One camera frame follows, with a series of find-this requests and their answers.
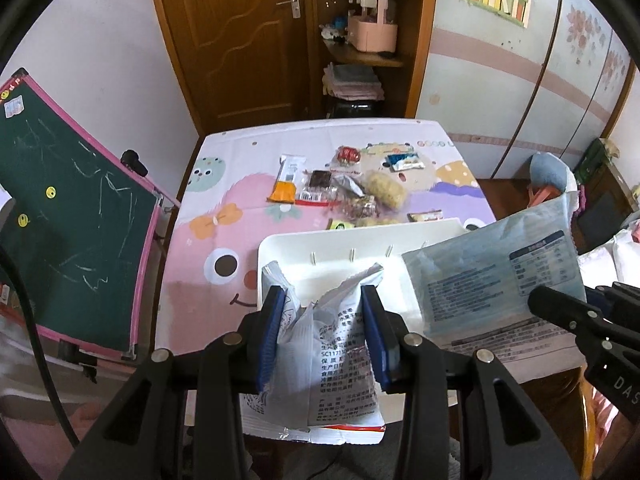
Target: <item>tablecloth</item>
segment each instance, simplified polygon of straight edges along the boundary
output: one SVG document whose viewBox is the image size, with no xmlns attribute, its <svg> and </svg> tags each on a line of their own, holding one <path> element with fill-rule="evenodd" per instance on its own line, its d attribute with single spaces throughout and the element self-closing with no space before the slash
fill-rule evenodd
<svg viewBox="0 0 640 480">
<path fill-rule="evenodd" d="M 383 152 L 412 146 L 425 170 L 393 174 L 411 194 L 397 218 L 442 209 L 445 218 L 482 227 L 495 221 L 474 176 L 442 127 L 402 119 L 272 124 L 207 137 L 182 200 L 162 278 L 156 348 L 203 349 L 256 309 L 257 252 L 272 234 L 322 230 L 327 208 L 269 203 L 280 155 L 306 156 L 324 169 L 340 146 L 366 148 L 362 169 L 382 167 Z"/>
</svg>

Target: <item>wardrobe door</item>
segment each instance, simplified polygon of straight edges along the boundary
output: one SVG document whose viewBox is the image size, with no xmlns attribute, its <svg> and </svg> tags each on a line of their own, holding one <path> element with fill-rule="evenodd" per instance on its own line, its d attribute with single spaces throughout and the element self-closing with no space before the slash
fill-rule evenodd
<svg viewBox="0 0 640 480">
<path fill-rule="evenodd" d="M 523 28 L 464 0 L 436 0 L 417 118 L 438 121 L 473 174 L 488 178 L 531 99 L 558 13 L 532 0 Z"/>
<path fill-rule="evenodd" d="M 535 152 L 564 153 L 600 81 L 611 34 L 589 0 L 562 0 L 558 33 L 540 88 L 497 178 L 528 175 Z"/>
<path fill-rule="evenodd" d="M 614 32 L 596 93 L 561 157 L 569 168 L 575 168 L 589 145 L 601 136 L 622 92 L 629 62 L 629 53 Z"/>
</svg>

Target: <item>wooden door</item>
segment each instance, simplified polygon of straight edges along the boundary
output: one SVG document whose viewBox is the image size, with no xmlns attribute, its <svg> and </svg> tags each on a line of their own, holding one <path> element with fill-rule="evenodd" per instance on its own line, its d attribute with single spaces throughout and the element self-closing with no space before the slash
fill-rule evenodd
<svg viewBox="0 0 640 480">
<path fill-rule="evenodd" d="M 160 0 L 205 134 L 308 117 L 304 2 L 294 19 L 286 1 Z"/>
</svg>

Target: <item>floor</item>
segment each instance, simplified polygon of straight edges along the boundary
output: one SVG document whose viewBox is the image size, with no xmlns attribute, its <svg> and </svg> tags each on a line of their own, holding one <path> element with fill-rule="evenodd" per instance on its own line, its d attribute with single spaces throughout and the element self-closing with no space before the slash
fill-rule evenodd
<svg viewBox="0 0 640 480">
<path fill-rule="evenodd" d="M 522 211 L 529 203 L 528 180 L 479 179 L 478 184 L 498 220 Z M 575 221 L 572 235 L 578 254 L 583 254 L 586 243 Z"/>
</svg>

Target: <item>pink stripe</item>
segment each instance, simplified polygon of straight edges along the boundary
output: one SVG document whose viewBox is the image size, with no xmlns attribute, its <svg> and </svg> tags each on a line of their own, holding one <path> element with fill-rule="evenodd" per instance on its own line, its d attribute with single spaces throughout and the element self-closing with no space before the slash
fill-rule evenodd
<svg viewBox="0 0 640 480">
<path fill-rule="evenodd" d="M 136 280 L 136 290 L 133 293 L 133 309 L 131 311 L 131 332 L 130 342 L 135 344 L 138 342 L 138 323 L 140 322 L 140 303 L 142 302 L 142 287 L 145 284 L 146 264 L 149 260 L 149 253 L 151 252 L 151 244 L 154 241 L 154 232 L 156 231 L 156 224 L 158 224 L 158 217 L 160 216 L 160 207 L 156 205 L 154 212 L 151 215 L 151 222 L 149 223 L 149 230 L 146 232 L 145 245 L 142 249 L 142 255 L 140 256 L 140 265 L 138 266 L 138 279 Z"/>
<path fill-rule="evenodd" d="M 501 139 L 500 137 L 489 137 L 482 135 L 469 134 L 450 134 L 447 132 L 449 139 L 453 142 L 470 142 L 471 144 L 491 144 L 493 146 L 508 146 L 509 139 Z"/>
<path fill-rule="evenodd" d="M 431 35 L 430 54 L 440 54 L 495 68 L 533 84 L 538 82 L 542 69 L 539 63 L 518 56 L 509 50 L 437 27 L 433 29 Z"/>
<path fill-rule="evenodd" d="M 104 156 L 108 161 L 110 161 L 116 168 L 119 168 L 124 174 L 126 174 L 129 178 L 132 178 L 137 183 L 140 184 L 144 189 L 148 190 L 150 193 L 154 193 L 156 188 L 154 185 L 149 182 L 146 178 L 139 176 L 137 173 L 133 171 L 129 171 L 125 168 L 120 161 L 113 155 L 109 150 L 107 150 L 100 142 L 94 139 L 89 133 L 82 127 L 80 124 L 76 123 L 73 118 L 67 114 L 34 80 L 31 76 L 25 76 L 22 78 L 22 81 L 27 83 L 27 85 L 40 97 L 46 104 L 51 108 L 65 123 L 73 128 L 73 130 L 80 135 L 91 147 L 93 147 L 97 152 L 99 152 L 102 156 Z M 138 275 L 136 277 L 136 288 L 134 290 L 133 295 L 133 304 L 131 307 L 131 326 L 129 333 L 129 343 L 130 345 L 134 345 L 138 342 L 138 325 L 140 322 L 140 303 L 142 300 L 142 288 L 144 285 L 145 273 L 146 273 L 146 264 L 148 263 L 149 253 L 151 252 L 151 243 L 153 242 L 154 232 L 156 230 L 156 224 L 158 223 L 158 217 L 160 215 L 160 208 L 156 203 L 156 207 L 151 215 L 151 221 L 149 223 L 148 231 L 146 232 L 145 243 L 142 249 L 142 255 L 140 256 L 140 265 L 138 266 Z M 38 332 L 47 337 L 49 339 L 53 339 L 54 341 L 59 341 L 63 338 L 65 341 L 71 341 L 77 344 L 81 349 L 86 350 L 88 352 L 93 352 L 97 354 L 104 355 L 110 358 L 120 359 L 122 357 L 122 352 L 117 350 L 113 350 L 110 348 L 104 348 L 97 344 L 89 343 L 86 341 L 80 341 L 79 339 L 75 339 L 73 337 L 69 337 L 65 334 L 60 334 L 49 328 L 45 328 L 43 326 L 38 325 Z"/>
<path fill-rule="evenodd" d="M 73 130 L 88 144 L 95 148 L 97 152 L 99 152 L 102 156 L 112 162 L 113 165 L 116 166 L 116 168 L 120 168 L 120 171 L 122 171 L 122 173 L 135 180 L 140 184 L 140 186 L 144 187 L 149 192 L 153 193 L 155 191 L 153 184 L 151 184 L 146 178 L 142 178 L 137 173 L 129 171 L 127 168 L 125 168 L 120 163 L 120 160 L 117 159 L 115 155 L 113 155 L 113 153 L 111 153 L 103 145 L 101 145 L 100 142 L 89 135 L 89 133 L 87 133 L 87 131 L 82 126 L 80 126 L 80 124 L 76 123 L 69 114 L 67 114 L 62 108 L 60 108 L 60 106 L 58 106 L 58 104 L 42 88 L 40 88 L 40 86 L 38 86 L 38 84 L 30 75 L 23 77 L 22 81 L 27 83 L 27 85 L 29 85 L 29 87 L 34 92 L 36 92 L 38 97 L 42 99 L 47 104 L 47 106 L 49 106 L 49 108 L 51 108 L 57 115 L 59 115 L 59 117 L 62 118 L 65 123 L 71 126 Z"/>
<path fill-rule="evenodd" d="M 462 59 L 500 70 L 501 72 L 514 75 L 533 84 L 538 82 L 540 70 L 542 69 L 542 65 L 539 63 L 518 56 L 518 54 L 514 54 L 504 48 L 437 27 L 433 29 L 431 35 L 429 52 L 430 54 L 440 54 L 441 56 Z M 540 86 L 579 106 L 583 110 L 589 109 L 589 111 L 602 122 L 606 123 L 609 121 L 610 112 L 607 112 L 599 103 L 592 100 L 591 96 L 588 96 L 578 87 L 562 79 L 558 74 L 551 72 L 551 70 L 546 70 Z"/>
<path fill-rule="evenodd" d="M 605 124 L 609 122 L 609 119 L 611 117 L 611 112 L 607 112 L 604 106 L 602 106 L 599 102 L 596 102 L 596 99 L 591 101 L 591 104 L 589 105 L 589 109 L 587 111 L 595 115 Z"/>
<path fill-rule="evenodd" d="M 449 139 L 453 142 L 468 142 L 469 144 L 490 144 L 492 146 L 508 146 L 509 139 L 501 139 L 500 137 L 487 137 L 480 135 L 469 134 L 450 134 L 447 132 Z M 536 152 L 549 152 L 554 155 L 562 155 L 562 153 L 569 153 L 570 155 L 581 155 L 583 152 L 574 150 L 573 148 L 567 148 L 563 150 L 557 146 L 547 146 L 546 144 L 537 144 L 535 142 L 525 142 L 524 140 L 516 140 L 513 143 L 514 148 L 522 148 L 524 150 L 534 150 Z"/>
</svg>

